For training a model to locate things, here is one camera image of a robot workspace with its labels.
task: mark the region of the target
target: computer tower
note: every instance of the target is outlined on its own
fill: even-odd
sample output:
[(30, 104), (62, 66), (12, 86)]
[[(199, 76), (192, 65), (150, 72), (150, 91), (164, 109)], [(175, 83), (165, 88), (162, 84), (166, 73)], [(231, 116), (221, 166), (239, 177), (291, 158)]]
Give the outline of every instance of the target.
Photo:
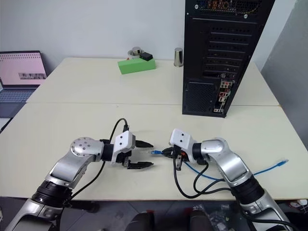
[(186, 0), (183, 114), (225, 117), (275, 0)]

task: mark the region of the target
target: floor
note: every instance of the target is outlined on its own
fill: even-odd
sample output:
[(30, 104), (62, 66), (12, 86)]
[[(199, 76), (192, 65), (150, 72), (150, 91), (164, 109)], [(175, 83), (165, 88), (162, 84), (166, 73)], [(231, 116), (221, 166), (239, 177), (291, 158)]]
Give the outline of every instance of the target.
[[(21, 199), (0, 197), (3, 231), (23, 205)], [(61, 231), (124, 231), (133, 217), (141, 212), (153, 211), (156, 229), (159, 231), (186, 231), (187, 215), (193, 208), (206, 211), (212, 222), (220, 223), (215, 231), (248, 230), (233, 202), (228, 201), (106, 201), (97, 202), (99, 210), (89, 213), (66, 208), (61, 219)]]

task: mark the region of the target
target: laptop screen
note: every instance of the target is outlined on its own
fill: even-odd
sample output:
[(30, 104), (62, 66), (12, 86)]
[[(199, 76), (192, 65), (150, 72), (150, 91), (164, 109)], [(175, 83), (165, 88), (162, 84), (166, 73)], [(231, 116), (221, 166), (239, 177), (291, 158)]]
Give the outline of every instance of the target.
[(40, 52), (0, 52), (0, 78), (4, 86), (42, 84), (47, 75)]

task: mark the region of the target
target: laptop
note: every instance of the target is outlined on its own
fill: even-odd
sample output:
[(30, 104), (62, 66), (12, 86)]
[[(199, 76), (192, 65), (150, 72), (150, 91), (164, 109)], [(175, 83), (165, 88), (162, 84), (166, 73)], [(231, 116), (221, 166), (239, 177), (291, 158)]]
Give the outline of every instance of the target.
[(13, 118), (46, 78), (40, 51), (0, 52), (0, 118)]

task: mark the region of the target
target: metal canister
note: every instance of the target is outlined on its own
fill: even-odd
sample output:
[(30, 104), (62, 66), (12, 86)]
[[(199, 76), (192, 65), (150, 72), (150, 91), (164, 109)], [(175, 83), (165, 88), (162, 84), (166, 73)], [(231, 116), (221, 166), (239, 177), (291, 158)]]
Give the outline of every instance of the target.
[(178, 47), (174, 50), (174, 66), (180, 67), (183, 65), (183, 49)]

